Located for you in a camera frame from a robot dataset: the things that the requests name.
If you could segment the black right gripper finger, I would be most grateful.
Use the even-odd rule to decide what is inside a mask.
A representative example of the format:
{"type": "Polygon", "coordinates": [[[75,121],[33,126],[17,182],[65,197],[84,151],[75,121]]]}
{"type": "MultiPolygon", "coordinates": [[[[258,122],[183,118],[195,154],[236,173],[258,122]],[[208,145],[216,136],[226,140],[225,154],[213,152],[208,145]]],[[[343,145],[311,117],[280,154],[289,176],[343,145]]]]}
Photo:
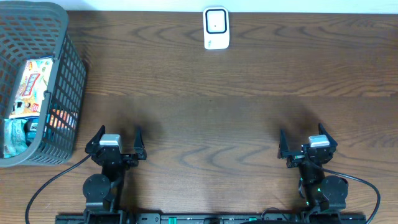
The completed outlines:
{"type": "Polygon", "coordinates": [[[317,147],[318,150],[326,149],[329,152],[336,152],[336,147],[338,143],[332,138],[332,136],[326,131],[325,127],[319,123],[318,124],[318,132],[319,135],[324,136],[324,139],[328,141],[328,143],[324,142],[321,146],[317,147]]]}
{"type": "Polygon", "coordinates": [[[280,130],[280,140],[279,140],[279,149],[277,157],[279,159],[286,159],[290,156],[289,145],[286,139],[286,135],[283,129],[280,130]]]}

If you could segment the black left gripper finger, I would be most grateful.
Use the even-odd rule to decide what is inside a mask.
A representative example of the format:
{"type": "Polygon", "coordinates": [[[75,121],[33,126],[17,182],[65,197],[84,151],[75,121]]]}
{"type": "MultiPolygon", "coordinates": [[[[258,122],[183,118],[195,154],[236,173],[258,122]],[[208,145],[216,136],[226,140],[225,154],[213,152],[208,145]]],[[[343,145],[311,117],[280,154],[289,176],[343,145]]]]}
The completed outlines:
{"type": "Polygon", "coordinates": [[[135,135],[133,148],[135,150],[135,155],[137,157],[137,160],[146,160],[147,159],[147,152],[145,149],[144,141],[142,139],[141,128],[136,129],[136,135],[135,135]]]}
{"type": "Polygon", "coordinates": [[[96,154],[96,152],[100,149],[100,140],[102,136],[105,134],[105,125],[102,125],[98,132],[93,136],[93,138],[87,143],[85,147],[85,152],[87,154],[96,154]]]}

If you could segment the small orange snack packet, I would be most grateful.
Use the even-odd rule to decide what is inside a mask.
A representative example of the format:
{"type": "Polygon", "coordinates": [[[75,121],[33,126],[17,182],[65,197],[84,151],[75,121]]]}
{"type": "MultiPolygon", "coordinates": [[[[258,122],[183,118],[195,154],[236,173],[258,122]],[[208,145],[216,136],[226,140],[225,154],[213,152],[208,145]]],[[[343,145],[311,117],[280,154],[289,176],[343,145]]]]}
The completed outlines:
{"type": "Polygon", "coordinates": [[[75,129],[78,113],[68,113],[65,110],[53,109],[49,115],[49,125],[57,129],[75,129]]]}

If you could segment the teal mouthwash bottle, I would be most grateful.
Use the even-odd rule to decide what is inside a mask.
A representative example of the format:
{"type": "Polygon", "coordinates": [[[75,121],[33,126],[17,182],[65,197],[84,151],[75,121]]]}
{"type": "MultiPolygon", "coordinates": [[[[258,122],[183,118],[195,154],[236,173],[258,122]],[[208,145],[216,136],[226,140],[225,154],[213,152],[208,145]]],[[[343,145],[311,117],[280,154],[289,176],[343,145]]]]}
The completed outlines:
{"type": "MultiPolygon", "coordinates": [[[[39,124],[39,117],[38,116],[31,116],[27,118],[27,122],[24,125],[24,131],[25,131],[25,143],[27,146],[30,146],[32,142],[34,141],[36,134],[37,134],[37,127],[39,124]]],[[[52,140],[54,133],[51,129],[47,129],[47,127],[44,127],[44,136],[47,139],[52,140]]]]}

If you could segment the mint green wipes packet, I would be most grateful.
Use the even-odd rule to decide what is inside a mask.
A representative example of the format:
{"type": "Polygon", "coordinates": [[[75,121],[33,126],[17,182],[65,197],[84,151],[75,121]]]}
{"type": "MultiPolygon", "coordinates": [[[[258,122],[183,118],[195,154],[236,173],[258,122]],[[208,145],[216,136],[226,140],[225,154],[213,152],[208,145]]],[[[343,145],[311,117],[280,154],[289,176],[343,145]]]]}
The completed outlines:
{"type": "Polygon", "coordinates": [[[4,158],[18,156],[28,146],[25,140],[25,119],[5,119],[4,124],[4,158]]]}

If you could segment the yellow snack chip bag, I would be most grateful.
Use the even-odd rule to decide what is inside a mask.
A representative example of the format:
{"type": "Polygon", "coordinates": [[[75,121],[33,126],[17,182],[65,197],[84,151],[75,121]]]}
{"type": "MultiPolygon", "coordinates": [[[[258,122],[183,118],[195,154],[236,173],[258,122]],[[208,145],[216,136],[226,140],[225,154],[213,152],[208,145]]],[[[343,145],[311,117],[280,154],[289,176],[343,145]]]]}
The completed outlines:
{"type": "Polygon", "coordinates": [[[39,116],[52,71],[53,59],[42,57],[27,60],[16,92],[9,119],[39,116]]]}

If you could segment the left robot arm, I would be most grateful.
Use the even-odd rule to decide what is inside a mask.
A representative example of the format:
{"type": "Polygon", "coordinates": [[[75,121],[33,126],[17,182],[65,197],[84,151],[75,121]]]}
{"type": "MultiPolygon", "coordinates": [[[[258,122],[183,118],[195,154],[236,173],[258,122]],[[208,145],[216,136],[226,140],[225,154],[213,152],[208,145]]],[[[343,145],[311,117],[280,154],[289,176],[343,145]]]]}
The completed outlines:
{"type": "Polygon", "coordinates": [[[140,128],[136,129],[134,136],[134,152],[126,154],[122,148],[121,136],[106,134],[104,126],[86,145],[85,152],[101,167],[101,173],[89,176],[83,184],[83,195],[86,198],[83,223],[135,222],[134,217],[122,210],[119,204],[126,171],[147,158],[140,128]]]}

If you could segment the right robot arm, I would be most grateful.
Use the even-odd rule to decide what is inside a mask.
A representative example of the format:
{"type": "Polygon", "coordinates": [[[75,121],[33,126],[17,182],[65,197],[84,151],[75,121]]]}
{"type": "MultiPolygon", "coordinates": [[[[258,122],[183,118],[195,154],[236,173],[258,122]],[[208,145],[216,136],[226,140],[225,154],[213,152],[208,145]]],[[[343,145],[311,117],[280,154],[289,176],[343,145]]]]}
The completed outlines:
{"type": "Polygon", "coordinates": [[[288,168],[299,169],[298,191],[307,202],[307,208],[300,212],[304,223],[340,223],[348,182],[336,175],[326,176],[322,169],[333,158],[337,145],[322,124],[318,125],[318,134],[310,136],[299,151],[291,151],[284,131],[280,132],[278,158],[285,159],[288,168]]]}

